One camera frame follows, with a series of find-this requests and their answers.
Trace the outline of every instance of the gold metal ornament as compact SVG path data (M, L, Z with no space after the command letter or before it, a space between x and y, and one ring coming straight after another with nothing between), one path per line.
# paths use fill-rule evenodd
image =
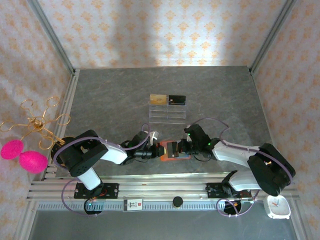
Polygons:
M46 125L52 122L57 122L60 126L65 126L70 123L71 117L69 114L61 114L56 119L46 120L45 115L47 113L47 110L49 108L54 108L60 103L60 100L57 96L49 97L46 100L46 109L44 110L42 116L35 116L31 112L31 107L34 105L34 101L31 99L26 99L20 104L20 108L28 111L31 117L27 117L28 123L27 124L15 124L13 121L7 120L0 124L0 132L9 132L12 128L18 127L18 126L24 126L27 127L28 133L25 134L21 140L23 140L25 137L27 137L31 133L39 133L42 136L42 139L39 141L39 148L42 150L48 150L53 147L55 143L59 145L64 145L65 141L61 138L54 135L54 133L46 128ZM63 119L63 117L68 117L68 121L66 123L60 123L60 120ZM51 145L48 147L44 147L43 140L49 140L51 142Z

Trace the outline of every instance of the pink egg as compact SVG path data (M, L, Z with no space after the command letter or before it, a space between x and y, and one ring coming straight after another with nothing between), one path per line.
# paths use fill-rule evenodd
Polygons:
M29 173L38 174L48 166L48 159L37 151L25 151L19 156L21 167Z
M12 160L18 157L23 149L24 143L21 140L11 140L2 147L0 155L3 159Z

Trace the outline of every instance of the white clock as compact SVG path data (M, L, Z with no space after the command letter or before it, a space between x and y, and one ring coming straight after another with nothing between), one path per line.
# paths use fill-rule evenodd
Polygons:
M289 219L291 210L284 196L267 196L263 200L266 214L272 219Z

